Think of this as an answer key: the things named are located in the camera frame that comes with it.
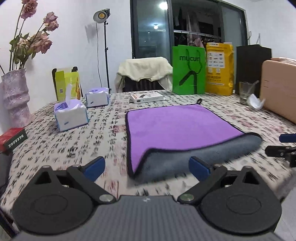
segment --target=beige box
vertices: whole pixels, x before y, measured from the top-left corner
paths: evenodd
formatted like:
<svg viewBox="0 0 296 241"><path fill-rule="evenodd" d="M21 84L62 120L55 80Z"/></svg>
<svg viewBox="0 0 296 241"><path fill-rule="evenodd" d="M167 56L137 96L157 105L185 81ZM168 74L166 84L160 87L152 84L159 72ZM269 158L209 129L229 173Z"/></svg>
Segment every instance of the beige box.
<svg viewBox="0 0 296 241"><path fill-rule="evenodd" d="M262 64L260 100L264 107L296 123L296 65L266 60Z"/></svg>

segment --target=tablecloth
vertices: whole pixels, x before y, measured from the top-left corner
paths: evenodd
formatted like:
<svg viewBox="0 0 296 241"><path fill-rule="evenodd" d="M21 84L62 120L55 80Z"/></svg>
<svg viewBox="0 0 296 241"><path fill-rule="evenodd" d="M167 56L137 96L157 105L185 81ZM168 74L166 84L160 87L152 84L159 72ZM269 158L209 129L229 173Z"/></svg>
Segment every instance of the tablecloth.
<svg viewBox="0 0 296 241"><path fill-rule="evenodd" d="M267 110L251 110L241 105L235 95L179 96L168 91L158 92L167 100L133 104L130 95L146 91L112 94L108 106L88 109L88 125L61 133L53 114L54 103L34 113L35 120L26 127L28 139L14 150L9 183L0 207L10 213L14 201L41 166L50 165L54 170L61 170L73 164L85 165L98 156L105 158L106 169L96 183L117 198L122 194L179 196L198 183L193 175L181 174L143 185L135 184L127 176L125 114L132 109L194 104L199 98L203 99L204 107L229 123L244 132L256 132L263 138L256 153L228 161L225 166L230 170L252 166L276 194L287 189L287 182L294 176L293 170L283 159L266 157L264 150L268 145L282 145L279 135L296 133L295 124Z"/></svg>

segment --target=light stand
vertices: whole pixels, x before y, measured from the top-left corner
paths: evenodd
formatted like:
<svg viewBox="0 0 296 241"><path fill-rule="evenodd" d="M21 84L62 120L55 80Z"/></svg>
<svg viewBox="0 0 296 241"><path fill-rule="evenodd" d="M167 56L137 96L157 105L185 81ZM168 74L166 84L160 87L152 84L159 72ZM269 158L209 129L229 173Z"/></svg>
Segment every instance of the light stand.
<svg viewBox="0 0 296 241"><path fill-rule="evenodd" d="M108 71L108 56L107 56L107 40L106 40L106 25L108 25L107 21L104 22L104 36L105 36L105 60L106 60L106 74L107 74L107 84L108 84L108 90L109 94L111 92L110 83L109 83L109 71Z"/></svg>
<svg viewBox="0 0 296 241"><path fill-rule="evenodd" d="M110 16L110 9L103 9L94 14L94 21L97 23L104 23L104 38L105 38L105 60L106 60L106 74L107 74L107 84L109 93L111 92L110 83L109 83L109 71L108 71L108 56L107 56L107 39L106 39L106 26L108 25L107 19Z"/></svg>

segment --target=chair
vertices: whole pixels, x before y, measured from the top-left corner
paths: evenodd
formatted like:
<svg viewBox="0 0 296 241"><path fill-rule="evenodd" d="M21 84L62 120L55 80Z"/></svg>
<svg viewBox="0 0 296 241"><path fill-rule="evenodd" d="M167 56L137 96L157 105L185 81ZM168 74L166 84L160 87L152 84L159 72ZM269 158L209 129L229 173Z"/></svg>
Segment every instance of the chair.
<svg viewBox="0 0 296 241"><path fill-rule="evenodd" d="M125 87L123 92L134 91L150 91L150 90L164 90L164 88L158 83L158 81L149 81L148 79L142 79L139 82L131 80L129 77L125 77Z"/></svg>

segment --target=vase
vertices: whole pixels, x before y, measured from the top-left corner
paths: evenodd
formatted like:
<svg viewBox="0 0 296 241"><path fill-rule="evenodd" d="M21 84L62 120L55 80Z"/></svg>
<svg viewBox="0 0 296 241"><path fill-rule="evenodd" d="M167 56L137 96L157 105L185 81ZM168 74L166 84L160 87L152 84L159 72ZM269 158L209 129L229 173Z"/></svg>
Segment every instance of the vase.
<svg viewBox="0 0 296 241"><path fill-rule="evenodd" d="M32 122L28 107L30 100L26 69L13 70L3 75L3 101L9 113L11 126L22 128Z"/></svg>

